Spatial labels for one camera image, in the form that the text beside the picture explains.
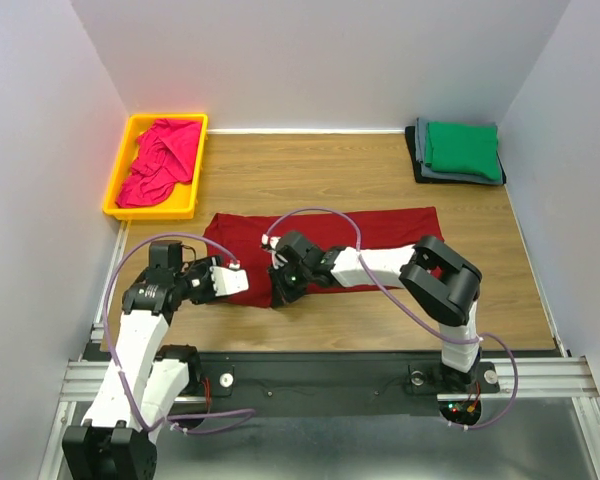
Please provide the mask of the dark red t-shirt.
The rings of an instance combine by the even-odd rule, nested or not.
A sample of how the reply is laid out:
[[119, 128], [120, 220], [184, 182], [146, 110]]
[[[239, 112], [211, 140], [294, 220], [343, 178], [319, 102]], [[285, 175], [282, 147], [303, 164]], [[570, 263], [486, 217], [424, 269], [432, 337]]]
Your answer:
[[[347, 214], [361, 230], [364, 249], [390, 249], [414, 244], [425, 235], [443, 237], [437, 211], [433, 207], [357, 211]], [[247, 272], [250, 288], [232, 296], [235, 305], [269, 308], [272, 283], [267, 272], [271, 256], [261, 248], [261, 236], [278, 218], [217, 213], [204, 230], [204, 236], [233, 252]], [[345, 219], [333, 214], [296, 214], [274, 228], [281, 236], [298, 231], [326, 250], [334, 246], [353, 247], [356, 234]]]

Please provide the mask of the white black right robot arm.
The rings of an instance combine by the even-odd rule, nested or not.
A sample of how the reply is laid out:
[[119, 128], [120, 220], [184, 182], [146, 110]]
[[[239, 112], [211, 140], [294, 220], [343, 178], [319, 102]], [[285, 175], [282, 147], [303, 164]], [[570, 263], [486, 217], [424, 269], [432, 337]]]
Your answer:
[[476, 318], [482, 274], [439, 238], [427, 235], [413, 245], [390, 249], [323, 250], [291, 231], [281, 237], [264, 235], [261, 242], [272, 257], [268, 273], [274, 307], [297, 301], [311, 285], [403, 288], [438, 324], [434, 333], [442, 341], [443, 384], [462, 390], [475, 381], [481, 350]]

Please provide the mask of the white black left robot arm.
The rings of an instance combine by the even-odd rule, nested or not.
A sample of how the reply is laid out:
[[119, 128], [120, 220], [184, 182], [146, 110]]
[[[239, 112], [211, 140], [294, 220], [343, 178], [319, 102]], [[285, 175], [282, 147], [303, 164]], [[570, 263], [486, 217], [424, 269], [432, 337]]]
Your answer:
[[62, 439], [75, 479], [153, 478], [157, 438], [174, 401], [206, 384], [195, 347], [162, 343], [183, 302], [205, 304], [226, 292], [221, 256], [186, 261], [187, 248], [178, 240], [151, 242], [147, 266], [123, 294], [98, 392]]

